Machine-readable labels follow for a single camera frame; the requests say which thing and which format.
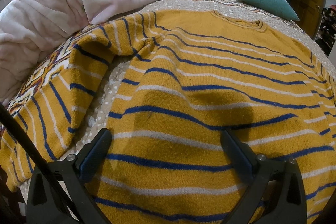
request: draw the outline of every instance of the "pink blanket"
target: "pink blanket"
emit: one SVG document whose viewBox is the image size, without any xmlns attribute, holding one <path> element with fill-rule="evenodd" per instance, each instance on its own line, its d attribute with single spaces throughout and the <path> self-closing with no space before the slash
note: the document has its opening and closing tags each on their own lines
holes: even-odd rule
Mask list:
<svg viewBox="0 0 336 224">
<path fill-rule="evenodd" d="M 12 0 L 0 13 L 0 101 L 6 104 L 31 69 L 88 24 L 157 0 Z"/>
</svg>

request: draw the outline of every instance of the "black rod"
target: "black rod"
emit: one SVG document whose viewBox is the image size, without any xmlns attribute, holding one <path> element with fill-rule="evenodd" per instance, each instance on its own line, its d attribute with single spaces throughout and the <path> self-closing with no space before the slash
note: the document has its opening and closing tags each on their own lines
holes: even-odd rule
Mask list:
<svg viewBox="0 0 336 224">
<path fill-rule="evenodd" d="M 49 169 L 46 160 L 41 156 L 41 154 L 36 149 L 33 142 L 30 140 L 28 135 L 23 131 L 18 122 L 9 114 L 5 107 L 0 103 L 0 122 L 4 125 L 7 131 L 17 140 L 17 142 L 22 146 L 22 148 L 27 152 L 29 157 L 35 163 L 35 165 L 40 169 L 41 173 L 44 175 L 49 184 L 53 187 L 55 192 L 61 197 L 64 203 L 69 207 L 69 209 L 74 213 L 74 215 L 81 220 L 81 217 L 72 202 L 68 197 L 67 193 L 63 190 L 61 185 L 56 180 L 55 176 Z"/>
</svg>

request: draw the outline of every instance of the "screw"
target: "screw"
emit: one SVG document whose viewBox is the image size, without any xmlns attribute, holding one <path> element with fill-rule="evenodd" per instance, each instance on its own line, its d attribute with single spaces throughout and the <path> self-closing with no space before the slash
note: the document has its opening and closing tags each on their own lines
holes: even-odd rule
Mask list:
<svg viewBox="0 0 336 224">
<path fill-rule="evenodd" d="M 67 156 L 67 161 L 73 161 L 76 158 L 75 154 L 70 154 Z"/>
<path fill-rule="evenodd" d="M 296 163 L 296 160 L 294 158 L 289 158 L 288 161 L 291 163 L 291 164 L 295 164 Z"/>
<path fill-rule="evenodd" d="M 264 160 L 267 159 L 267 157 L 266 157 L 264 154 L 258 154 L 258 155 L 257 155 L 257 159 L 258 159 L 258 160 L 261 160 L 261 161 L 264 161 Z"/>
</svg>

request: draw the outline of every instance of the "knit fabric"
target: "knit fabric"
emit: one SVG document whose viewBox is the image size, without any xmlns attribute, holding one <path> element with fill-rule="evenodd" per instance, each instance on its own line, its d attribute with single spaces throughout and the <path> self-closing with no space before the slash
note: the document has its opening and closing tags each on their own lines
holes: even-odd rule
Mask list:
<svg viewBox="0 0 336 224">
<path fill-rule="evenodd" d="M 216 11 L 98 26 L 15 115 L 46 160 L 69 146 L 114 55 L 135 57 L 109 113 L 114 140 L 87 184 L 112 223 L 220 223 L 244 191 L 220 144 L 229 127 L 256 154 L 296 158 L 308 223 L 317 217 L 336 186 L 335 81 L 309 49 Z M 0 163 L 10 189 L 34 168 L 7 132 Z"/>
</svg>

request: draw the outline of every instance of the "fleece blanket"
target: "fleece blanket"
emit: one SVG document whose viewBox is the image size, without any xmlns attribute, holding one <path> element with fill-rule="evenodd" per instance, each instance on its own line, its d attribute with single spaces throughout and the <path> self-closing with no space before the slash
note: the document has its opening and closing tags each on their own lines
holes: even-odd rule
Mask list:
<svg viewBox="0 0 336 224">
<path fill-rule="evenodd" d="M 224 219 L 244 191 L 221 148 L 227 127 L 256 154 L 296 158 L 308 223 L 333 193 L 335 81 L 299 41 L 261 21 L 167 10 L 94 27 L 69 47 L 67 68 L 14 118 L 46 160 L 58 159 L 113 57 L 135 55 L 105 125 L 113 143 L 87 184 L 112 223 Z M 6 131 L 0 164 L 11 190 L 34 168 Z"/>
<path fill-rule="evenodd" d="M 0 101 L 6 104 L 32 68 L 88 24 L 157 0 L 12 0 L 0 13 Z"/>
</svg>

